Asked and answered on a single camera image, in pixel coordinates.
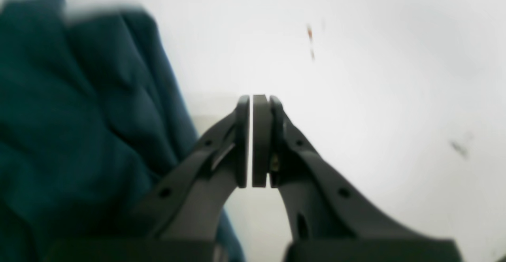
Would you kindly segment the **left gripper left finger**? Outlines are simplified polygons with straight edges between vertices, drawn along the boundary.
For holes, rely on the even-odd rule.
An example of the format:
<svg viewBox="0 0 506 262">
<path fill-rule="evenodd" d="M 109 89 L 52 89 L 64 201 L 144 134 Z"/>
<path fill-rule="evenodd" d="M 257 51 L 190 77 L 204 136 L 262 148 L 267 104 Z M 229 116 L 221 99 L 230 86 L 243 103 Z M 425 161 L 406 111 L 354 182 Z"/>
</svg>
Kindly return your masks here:
<svg viewBox="0 0 506 262">
<path fill-rule="evenodd" d="M 119 224 L 115 238 L 58 242 L 47 262 L 243 262 L 223 208 L 247 183 L 249 96 Z"/>
</svg>

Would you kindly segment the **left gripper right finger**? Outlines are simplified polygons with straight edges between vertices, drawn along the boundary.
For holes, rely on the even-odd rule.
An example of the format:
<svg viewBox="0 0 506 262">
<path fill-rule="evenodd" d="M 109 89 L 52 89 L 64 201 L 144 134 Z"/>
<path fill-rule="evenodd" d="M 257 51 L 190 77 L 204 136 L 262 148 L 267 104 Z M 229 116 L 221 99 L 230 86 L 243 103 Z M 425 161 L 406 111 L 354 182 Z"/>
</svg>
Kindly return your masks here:
<svg viewBox="0 0 506 262">
<path fill-rule="evenodd" d="M 325 161 L 275 96 L 253 97 L 252 185 L 283 200 L 292 243 L 286 262 L 461 262 L 453 240 L 389 217 Z"/>
</svg>

